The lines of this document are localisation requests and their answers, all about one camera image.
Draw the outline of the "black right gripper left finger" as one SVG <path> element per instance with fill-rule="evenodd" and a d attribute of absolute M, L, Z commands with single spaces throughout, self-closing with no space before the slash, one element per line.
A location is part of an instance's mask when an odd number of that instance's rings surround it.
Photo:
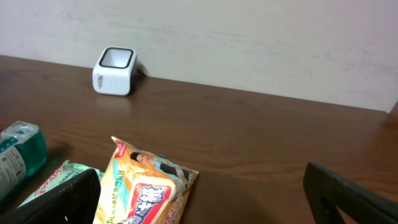
<path fill-rule="evenodd" d="M 88 169 L 34 200 L 1 216 L 1 224 L 92 223 L 101 184 Z"/>

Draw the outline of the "green flushable wipes pack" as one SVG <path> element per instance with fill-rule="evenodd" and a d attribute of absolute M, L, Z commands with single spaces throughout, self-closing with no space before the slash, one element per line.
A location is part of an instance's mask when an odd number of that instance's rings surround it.
<path fill-rule="evenodd" d="M 52 190 L 58 185 L 70 180 L 71 178 L 81 174 L 82 172 L 91 169 L 92 167 L 86 166 L 79 163 L 70 163 L 66 160 L 58 169 L 56 169 L 53 174 L 33 193 L 31 193 L 20 205 L 19 207 L 29 203 L 30 201 L 36 199 L 37 197 L 43 195 L 44 193 Z M 99 169 L 92 168 L 98 175 L 99 180 L 104 176 L 104 172 Z"/>

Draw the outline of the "teal mouthwash bottle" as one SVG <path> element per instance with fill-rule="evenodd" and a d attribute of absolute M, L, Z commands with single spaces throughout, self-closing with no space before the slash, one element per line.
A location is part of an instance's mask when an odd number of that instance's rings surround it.
<path fill-rule="evenodd" d="M 47 160 L 47 144 L 38 125 L 16 121 L 1 132 L 1 200 Z"/>

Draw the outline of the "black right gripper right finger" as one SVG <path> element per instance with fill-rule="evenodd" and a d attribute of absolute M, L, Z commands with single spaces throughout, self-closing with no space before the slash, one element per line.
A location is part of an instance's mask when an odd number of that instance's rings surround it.
<path fill-rule="evenodd" d="M 396 202 L 319 164 L 307 164 L 303 189 L 316 223 L 344 223 L 340 210 L 357 223 L 397 223 Z"/>

